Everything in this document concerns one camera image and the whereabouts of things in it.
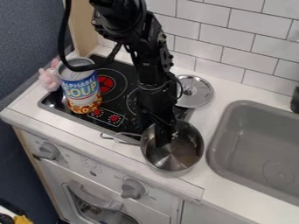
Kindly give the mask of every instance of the stovetop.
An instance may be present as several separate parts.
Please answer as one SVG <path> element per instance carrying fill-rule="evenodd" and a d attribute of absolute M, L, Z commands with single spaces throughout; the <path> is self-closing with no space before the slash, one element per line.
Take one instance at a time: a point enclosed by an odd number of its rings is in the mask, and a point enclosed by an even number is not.
<path fill-rule="evenodd" d="M 105 58 L 92 55 L 90 59 L 101 64 Z M 138 76 L 135 68 L 115 61 L 106 68 L 97 70 L 97 73 L 103 103 L 94 112 L 86 115 L 72 112 L 66 105 L 66 97 L 63 95 L 62 88 L 48 94 L 38 105 L 43 109 L 75 122 L 84 123 L 110 135 L 119 132 L 142 134 L 143 129 L 136 107 Z M 189 112 L 190 110 L 187 108 L 174 108 L 177 119 L 185 119 Z"/>

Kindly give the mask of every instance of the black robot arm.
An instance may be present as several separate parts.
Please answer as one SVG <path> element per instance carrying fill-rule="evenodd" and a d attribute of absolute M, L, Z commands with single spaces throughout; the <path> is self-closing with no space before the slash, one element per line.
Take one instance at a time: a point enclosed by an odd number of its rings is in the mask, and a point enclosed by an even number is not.
<path fill-rule="evenodd" d="M 168 51 L 162 26 L 155 15 L 147 11 L 144 0 L 89 2 L 94 7 L 94 29 L 105 39 L 117 43 L 108 59 L 114 58 L 120 46 L 124 46 L 131 55 L 139 75 L 136 77 L 139 86 L 137 106 L 143 128 L 148 128 L 152 123 L 158 124 L 156 140 L 158 144 L 166 144 L 171 139 L 174 132 L 172 127 L 176 123 L 173 107 L 177 103 L 178 81 L 174 74 L 170 73 L 173 57 Z M 66 13 L 68 4 L 71 4 L 71 0 L 66 0 Z M 80 70 L 79 67 L 68 68 Z"/>

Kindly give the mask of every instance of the stainless steel sink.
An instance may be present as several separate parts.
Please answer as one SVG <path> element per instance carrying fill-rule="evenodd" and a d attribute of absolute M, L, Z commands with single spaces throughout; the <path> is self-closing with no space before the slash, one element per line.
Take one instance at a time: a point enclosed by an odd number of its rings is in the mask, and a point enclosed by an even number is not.
<path fill-rule="evenodd" d="M 299 206 L 299 115 L 236 101 L 222 116 L 206 157 L 223 178 Z"/>

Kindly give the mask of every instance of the metal pot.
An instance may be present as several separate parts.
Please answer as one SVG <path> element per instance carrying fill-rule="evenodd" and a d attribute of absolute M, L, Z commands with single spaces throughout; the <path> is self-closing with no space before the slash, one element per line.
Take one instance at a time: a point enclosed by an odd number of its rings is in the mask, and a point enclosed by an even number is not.
<path fill-rule="evenodd" d="M 139 136 L 141 138 L 140 147 L 146 160 L 160 171 L 176 172 L 179 175 L 185 174 L 184 171 L 190 170 L 203 156 L 204 140 L 198 130 L 191 124 L 183 121 L 177 121 L 175 125 L 176 133 L 170 143 L 161 148 L 156 147 L 155 125 L 149 126 L 142 135 L 131 133 L 117 133 L 115 136 Z M 104 136 L 104 139 L 115 140 L 119 144 L 131 144 L 118 138 Z"/>

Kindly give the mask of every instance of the pink toy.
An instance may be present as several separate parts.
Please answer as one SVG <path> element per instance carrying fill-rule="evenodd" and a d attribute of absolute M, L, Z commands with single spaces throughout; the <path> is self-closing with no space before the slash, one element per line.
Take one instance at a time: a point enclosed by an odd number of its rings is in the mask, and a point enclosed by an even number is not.
<path fill-rule="evenodd" d="M 55 92 L 60 86 L 60 77 L 56 73 L 56 66 L 59 64 L 57 59 L 53 59 L 51 67 L 48 69 L 40 68 L 38 70 L 38 80 L 43 88 L 49 92 Z"/>

